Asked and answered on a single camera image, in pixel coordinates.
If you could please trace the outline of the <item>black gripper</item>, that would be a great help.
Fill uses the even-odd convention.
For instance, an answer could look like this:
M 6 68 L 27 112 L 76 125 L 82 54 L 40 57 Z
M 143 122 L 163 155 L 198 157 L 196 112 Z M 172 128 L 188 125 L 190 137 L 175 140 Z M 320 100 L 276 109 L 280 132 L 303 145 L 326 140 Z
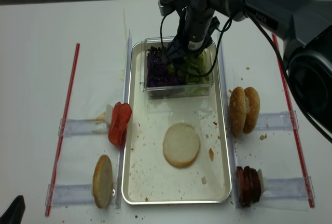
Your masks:
M 197 11 L 193 7 L 187 7 L 183 11 L 177 34 L 165 51 L 168 63 L 175 65 L 204 64 L 205 51 L 203 49 L 212 43 L 211 35 L 220 25 L 214 13 L 215 10 L 212 8 Z

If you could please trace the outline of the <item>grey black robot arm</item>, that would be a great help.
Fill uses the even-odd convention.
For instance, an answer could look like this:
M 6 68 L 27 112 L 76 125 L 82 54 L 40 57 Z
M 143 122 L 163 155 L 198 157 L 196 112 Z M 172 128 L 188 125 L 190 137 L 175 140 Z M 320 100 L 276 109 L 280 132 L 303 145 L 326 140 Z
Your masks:
M 162 16 L 181 20 L 166 53 L 196 53 L 211 43 L 220 12 L 234 21 L 253 17 L 284 42 L 283 65 L 299 107 L 331 129 L 331 1 L 320 0 L 159 0 Z

